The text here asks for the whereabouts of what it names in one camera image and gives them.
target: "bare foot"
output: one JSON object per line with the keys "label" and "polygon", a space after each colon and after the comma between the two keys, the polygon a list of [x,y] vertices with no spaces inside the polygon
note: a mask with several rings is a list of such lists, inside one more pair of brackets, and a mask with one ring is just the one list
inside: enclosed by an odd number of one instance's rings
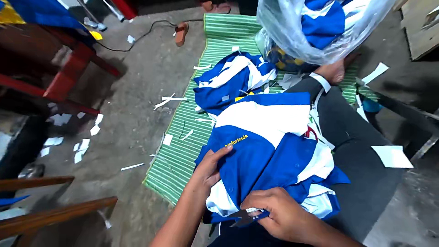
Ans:
{"label": "bare foot", "polygon": [[337,86],[345,78],[345,67],[350,65],[359,53],[349,54],[345,59],[340,59],[333,64],[322,65],[314,73],[325,78],[332,86]]}

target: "green striped mat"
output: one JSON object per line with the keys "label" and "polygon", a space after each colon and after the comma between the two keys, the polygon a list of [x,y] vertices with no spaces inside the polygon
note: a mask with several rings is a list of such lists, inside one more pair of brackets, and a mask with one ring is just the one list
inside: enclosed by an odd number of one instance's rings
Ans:
{"label": "green striped mat", "polygon": [[[204,30],[206,35],[206,48],[198,62],[203,67],[209,64],[215,65],[219,60],[232,53],[233,46],[239,46],[241,51],[248,51],[252,55],[260,54],[254,41],[255,34],[261,29],[256,22],[256,17],[245,15],[205,14]],[[212,132],[209,122],[195,121],[196,118],[209,120],[206,113],[196,113],[193,88],[197,85],[192,80],[201,76],[205,70],[196,70],[191,77],[185,97],[189,101],[182,101],[177,107],[171,124],[166,133],[173,135],[170,145],[162,145],[155,161],[149,167],[143,184],[172,204],[176,204],[184,186],[189,181],[195,167],[195,159],[201,147],[207,143]],[[285,72],[278,72],[275,81],[281,80]],[[346,78],[341,85],[344,96],[353,98],[351,85],[355,84],[356,67],[346,71]],[[270,88],[271,93],[280,92],[282,88],[274,84]],[[181,140],[187,133],[193,130],[184,141]]]}

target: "stack of shirts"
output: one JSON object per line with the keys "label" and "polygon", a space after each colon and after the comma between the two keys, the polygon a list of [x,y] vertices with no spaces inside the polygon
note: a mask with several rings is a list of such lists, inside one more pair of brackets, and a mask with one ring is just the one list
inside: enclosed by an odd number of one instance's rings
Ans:
{"label": "stack of shirts", "polygon": [[370,0],[305,0],[302,31],[314,47],[323,49],[346,34],[363,17]]}
{"label": "stack of shirts", "polygon": [[212,115],[219,115],[235,98],[245,96],[276,78],[276,66],[261,55],[236,51],[221,59],[211,70],[194,78],[197,105]]}
{"label": "stack of shirts", "polygon": [[219,161],[221,180],[206,201],[205,223],[230,220],[252,190],[283,187],[308,212],[326,219],[340,208],[328,187],[350,183],[334,166],[331,149],[318,141],[309,124],[309,94],[282,93],[246,96],[217,116],[207,145],[216,152],[233,144]]}

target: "black cable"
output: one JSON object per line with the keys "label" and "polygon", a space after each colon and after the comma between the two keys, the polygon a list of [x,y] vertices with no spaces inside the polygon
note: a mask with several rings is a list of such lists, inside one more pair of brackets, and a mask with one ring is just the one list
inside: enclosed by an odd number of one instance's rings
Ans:
{"label": "black cable", "polygon": [[[185,21],[182,21],[182,22],[202,22],[202,21],[204,21],[204,19],[189,19],[189,20],[185,20]],[[170,25],[165,25],[165,26],[169,26],[169,27],[173,27],[173,28],[177,28],[177,27],[178,27],[178,25],[176,25],[176,24],[174,24],[174,23],[172,23],[172,22],[170,22],[170,21],[168,21],[168,20],[158,20],[158,21],[155,21],[155,22],[153,22],[153,23],[151,24],[151,27],[149,28],[148,32],[142,34],[137,40],[135,40],[134,43],[131,45],[131,47],[130,47],[128,50],[117,50],[117,49],[111,49],[111,48],[106,47],[106,46],[103,45],[102,43],[99,43],[99,42],[97,42],[97,41],[96,41],[96,43],[98,43],[98,44],[101,45],[103,48],[108,49],[108,50],[110,50],[110,51],[129,52],[139,40],[141,40],[143,37],[147,36],[147,35],[152,31],[152,27],[154,26],[155,23],[158,23],[158,22],[167,22],[167,23],[169,23]]]}

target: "clear plastic bag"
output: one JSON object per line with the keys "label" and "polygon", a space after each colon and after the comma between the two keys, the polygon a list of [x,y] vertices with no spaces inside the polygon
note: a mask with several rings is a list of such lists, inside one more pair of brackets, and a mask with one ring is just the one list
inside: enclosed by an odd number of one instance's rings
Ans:
{"label": "clear plastic bag", "polygon": [[312,47],[302,32],[304,3],[305,0],[259,0],[257,21],[288,55],[309,64],[323,65],[344,58],[360,45],[384,19],[395,0],[370,0],[362,18],[323,50]]}

